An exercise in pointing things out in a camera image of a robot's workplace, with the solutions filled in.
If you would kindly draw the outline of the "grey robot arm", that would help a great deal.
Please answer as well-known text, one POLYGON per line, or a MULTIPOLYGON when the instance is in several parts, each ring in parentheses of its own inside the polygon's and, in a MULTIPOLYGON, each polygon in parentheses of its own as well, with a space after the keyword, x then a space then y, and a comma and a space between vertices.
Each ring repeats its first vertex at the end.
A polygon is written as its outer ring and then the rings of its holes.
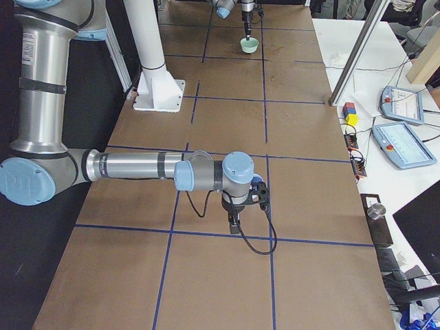
MULTIPOLYGON (((208 3, 214 8, 214 11, 219 17, 225 19, 229 16, 238 1, 234 0, 208 0, 208 3)), ((248 40, 252 34, 252 17, 256 2, 254 0, 242 0, 241 3, 241 18, 245 31, 245 38, 248 40)))
POLYGON ((23 28, 19 79, 19 134, 12 156, 1 163, 1 193, 34 206, 83 182, 99 179, 171 179, 179 191, 218 192, 230 232, 241 234, 246 205, 268 211, 269 192, 254 172, 252 158, 235 151, 215 160, 193 153, 101 153, 69 149, 62 142, 72 39, 102 41, 107 35, 104 1, 16 1, 23 28))

